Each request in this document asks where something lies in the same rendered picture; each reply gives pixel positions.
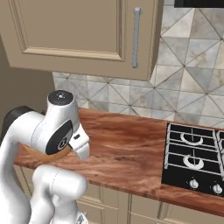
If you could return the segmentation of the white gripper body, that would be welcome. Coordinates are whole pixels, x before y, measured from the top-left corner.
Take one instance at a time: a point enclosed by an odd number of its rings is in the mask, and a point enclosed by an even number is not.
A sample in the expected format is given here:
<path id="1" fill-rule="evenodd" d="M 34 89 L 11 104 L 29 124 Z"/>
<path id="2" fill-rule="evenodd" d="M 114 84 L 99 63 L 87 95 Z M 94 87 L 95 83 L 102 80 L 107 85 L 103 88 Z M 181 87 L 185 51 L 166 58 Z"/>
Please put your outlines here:
<path id="1" fill-rule="evenodd" d="M 79 159 L 87 160 L 90 155 L 89 141 L 79 141 L 76 154 Z"/>

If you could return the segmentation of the brown wooden bowl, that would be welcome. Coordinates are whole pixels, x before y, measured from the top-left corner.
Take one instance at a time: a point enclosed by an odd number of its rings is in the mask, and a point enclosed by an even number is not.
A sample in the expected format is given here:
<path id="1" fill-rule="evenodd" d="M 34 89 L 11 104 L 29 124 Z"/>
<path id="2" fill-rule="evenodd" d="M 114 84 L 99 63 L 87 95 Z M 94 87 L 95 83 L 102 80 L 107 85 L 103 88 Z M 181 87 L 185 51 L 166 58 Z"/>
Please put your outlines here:
<path id="1" fill-rule="evenodd" d="M 35 158 L 42 162 L 56 161 L 58 159 L 64 158 L 71 152 L 71 149 L 68 146 L 65 147 L 63 150 L 60 150 L 56 154 L 52 154 L 52 155 L 46 155 L 38 150 L 34 150 L 33 148 L 30 148 L 27 145 L 23 145 L 23 144 L 20 144 L 19 148 L 25 151 L 32 158 Z"/>

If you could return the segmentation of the beige base cupboard front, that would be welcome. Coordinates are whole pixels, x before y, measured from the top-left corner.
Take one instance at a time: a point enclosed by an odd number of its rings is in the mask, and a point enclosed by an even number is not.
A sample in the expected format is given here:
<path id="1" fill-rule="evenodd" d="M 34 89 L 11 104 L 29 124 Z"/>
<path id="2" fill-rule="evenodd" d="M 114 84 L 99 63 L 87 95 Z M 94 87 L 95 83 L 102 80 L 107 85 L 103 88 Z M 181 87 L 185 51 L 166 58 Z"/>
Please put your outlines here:
<path id="1" fill-rule="evenodd" d="M 77 203 L 87 213 L 89 224 L 127 224 L 129 195 L 126 192 L 89 184 Z"/>
<path id="2" fill-rule="evenodd" d="M 18 165 L 14 165 L 14 169 L 25 195 L 30 199 L 33 193 L 32 174 L 34 170 Z"/>
<path id="3" fill-rule="evenodd" d="M 224 217 L 132 195 L 130 224 L 224 224 Z"/>

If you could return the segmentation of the black gas hob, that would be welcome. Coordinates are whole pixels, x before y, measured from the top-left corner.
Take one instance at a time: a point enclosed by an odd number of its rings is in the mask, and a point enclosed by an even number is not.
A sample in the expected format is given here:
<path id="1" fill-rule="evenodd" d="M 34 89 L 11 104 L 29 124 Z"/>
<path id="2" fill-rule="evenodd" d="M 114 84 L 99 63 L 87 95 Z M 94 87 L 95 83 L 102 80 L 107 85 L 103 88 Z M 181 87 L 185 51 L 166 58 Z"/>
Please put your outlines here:
<path id="1" fill-rule="evenodd" d="M 190 187 L 192 179 L 198 188 Z M 224 198 L 224 130 L 168 123 L 161 183 Z"/>

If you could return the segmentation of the black extractor hood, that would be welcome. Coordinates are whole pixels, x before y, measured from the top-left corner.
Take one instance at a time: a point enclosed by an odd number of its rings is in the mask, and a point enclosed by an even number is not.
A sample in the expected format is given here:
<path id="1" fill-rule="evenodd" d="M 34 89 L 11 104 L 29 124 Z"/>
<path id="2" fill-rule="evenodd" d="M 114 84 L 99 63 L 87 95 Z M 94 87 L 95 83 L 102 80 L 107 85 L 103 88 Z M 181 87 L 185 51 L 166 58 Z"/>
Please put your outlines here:
<path id="1" fill-rule="evenodd" d="M 174 0 L 175 8 L 224 8 L 224 0 Z"/>

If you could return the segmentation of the beige wall cupboard door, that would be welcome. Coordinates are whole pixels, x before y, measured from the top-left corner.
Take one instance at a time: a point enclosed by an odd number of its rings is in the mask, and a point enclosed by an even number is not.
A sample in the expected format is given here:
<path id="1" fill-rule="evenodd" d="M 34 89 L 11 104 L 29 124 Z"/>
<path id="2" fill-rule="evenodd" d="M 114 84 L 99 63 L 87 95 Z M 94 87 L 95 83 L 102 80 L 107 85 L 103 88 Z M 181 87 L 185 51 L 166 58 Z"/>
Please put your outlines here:
<path id="1" fill-rule="evenodd" d="M 141 7 L 138 67 L 134 9 Z M 158 58 L 164 0 L 0 0 L 12 67 L 147 81 Z"/>

